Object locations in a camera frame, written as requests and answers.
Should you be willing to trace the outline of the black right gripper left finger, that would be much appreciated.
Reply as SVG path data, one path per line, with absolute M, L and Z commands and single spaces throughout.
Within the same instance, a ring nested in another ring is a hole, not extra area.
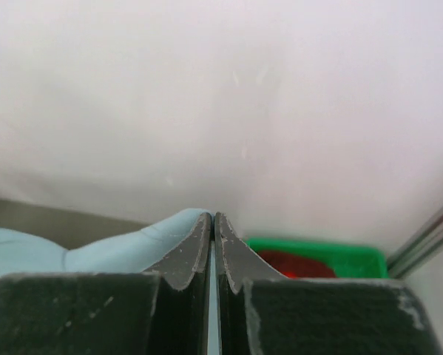
M 135 274 L 0 277 L 0 354 L 205 354 L 211 216 Z

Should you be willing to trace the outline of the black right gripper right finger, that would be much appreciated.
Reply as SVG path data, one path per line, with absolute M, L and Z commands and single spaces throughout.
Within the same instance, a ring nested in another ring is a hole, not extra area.
M 441 354 L 419 299 L 386 279 L 283 276 L 214 218 L 222 354 Z

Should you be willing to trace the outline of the blue grey t shirt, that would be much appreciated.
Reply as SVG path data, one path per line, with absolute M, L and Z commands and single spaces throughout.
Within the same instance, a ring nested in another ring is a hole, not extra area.
M 0 277 L 20 273 L 140 273 L 181 242 L 203 213 L 210 214 L 202 209 L 185 209 L 138 231 L 74 249 L 43 237 L 0 228 Z

